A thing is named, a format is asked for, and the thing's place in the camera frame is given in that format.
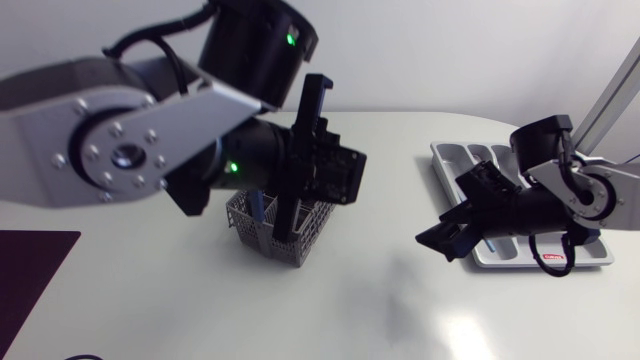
black cable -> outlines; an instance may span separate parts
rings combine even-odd
[[[95,355],[76,355],[65,360],[102,360],[102,358]]]
[[[538,263],[538,266],[546,272],[547,274],[555,277],[563,277],[569,275],[573,267],[576,265],[576,249],[575,245],[571,243],[571,239],[568,234],[562,235],[562,250],[564,251],[564,256],[567,258],[567,263],[564,266],[564,269],[554,269],[547,265],[541,258],[538,253],[538,247],[536,246],[536,236],[529,235],[529,249],[531,249],[531,253],[533,254],[533,258]]]
[[[169,59],[169,64],[171,64],[171,68],[173,69],[173,73],[176,75],[176,82],[178,83],[178,91],[180,95],[186,95],[189,93],[187,89],[187,77],[184,74],[184,67],[176,55],[175,51],[167,44],[166,41],[162,40],[162,38],[152,38],[148,39],[154,44],[158,45],[164,54]]]
[[[632,157],[631,159],[629,159],[629,160],[627,160],[627,161],[623,162],[623,164],[628,164],[628,163],[632,162],[633,160],[635,160],[635,159],[637,159],[637,158],[639,158],[639,157],[640,157],[640,154],[638,154],[638,155],[636,155],[636,156]]]
[[[205,23],[215,13],[215,8],[211,3],[206,3],[202,10],[195,14],[189,15],[179,20],[171,21],[168,23],[152,25],[140,30],[134,31],[129,35],[126,35],[120,39],[111,48],[102,49],[102,53],[110,58],[119,59],[122,57],[122,53],[127,50],[131,45],[142,41],[160,38],[163,36],[175,34],[180,31],[191,30],[194,27]]]
[[[571,172],[572,158],[576,156],[573,153],[573,147],[571,145],[571,135],[568,131],[563,131],[560,135],[560,142],[562,143],[562,153],[558,154],[558,162],[560,167],[560,175],[562,181],[571,190],[571,192],[580,200],[581,203],[588,205],[593,202],[593,199],[589,196],[588,191],[583,191]]]

bolt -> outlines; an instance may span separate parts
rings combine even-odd
[[[140,189],[144,187],[144,184],[144,177],[142,175],[138,175],[133,178],[133,186],[135,186],[136,188]]]
[[[105,192],[101,192],[101,193],[98,195],[98,198],[100,198],[100,201],[102,201],[102,202],[103,202],[103,203],[105,203],[105,204],[106,204],[106,203],[110,203],[110,202],[112,202],[112,201],[113,201],[113,196],[111,196],[111,194],[110,194],[110,193],[108,193],[108,192],[106,192],[106,191],[105,191]]]
[[[67,158],[62,154],[54,154],[51,157],[51,164],[58,170],[62,170],[65,166],[67,166]]]
[[[89,105],[87,105],[84,99],[78,99],[73,107],[73,111],[80,116],[85,116],[89,113]]]
[[[100,151],[95,145],[89,145],[84,151],[84,156],[89,161],[96,161],[100,157]]]
[[[144,97],[144,100],[142,101],[142,107],[153,106],[153,104],[155,103],[156,103],[156,100],[153,98],[153,96],[147,95]]]
[[[110,186],[113,184],[113,176],[108,172],[102,173],[102,179],[100,179],[100,185],[102,186]]]
[[[167,180],[165,180],[165,179],[160,179],[156,183],[156,189],[158,189],[158,190],[164,190],[164,189],[167,188],[167,186],[169,186],[169,184],[167,184]]]
[[[122,125],[119,122],[114,122],[109,128],[109,134],[114,138],[119,138],[124,135],[124,130],[122,129]]]
[[[153,145],[158,142],[158,134],[153,130],[149,130],[147,131],[147,135],[144,136],[144,139],[147,140],[147,143]]]
[[[165,167],[167,165],[167,162],[164,159],[164,156],[162,155],[158,155],[158,158],[156,159],[156,161],[154,162],[154,165],[158,168],[158,169],[162,169],[163,167]]]

white wall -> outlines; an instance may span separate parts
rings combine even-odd
[[[202,1],[2,0],[0,73],[99,54]],[[334,80],[327,110],[449,111],[513,124],[568,113],[578,123],[640,35],[638,0],[289,2],[320,36],[303,71]],[[170,42],[197,60],[205,34]],[[127,58],[156,53],[145,45]],[[285,109],[295,109],[302,78]]]

white table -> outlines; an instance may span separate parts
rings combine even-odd
[[[506,143],[514,127],[325,115],[368,160],[358,201],[334,211],[300,269],[241,245],[230,191],[199,218],[165,194],[62,211],[0,203],[2,229],[82,232],[6,359],[640,358],[639,234],[605,231],[615,263],[563,279],[447,263],[415,242],[448,208],[429,143]]]

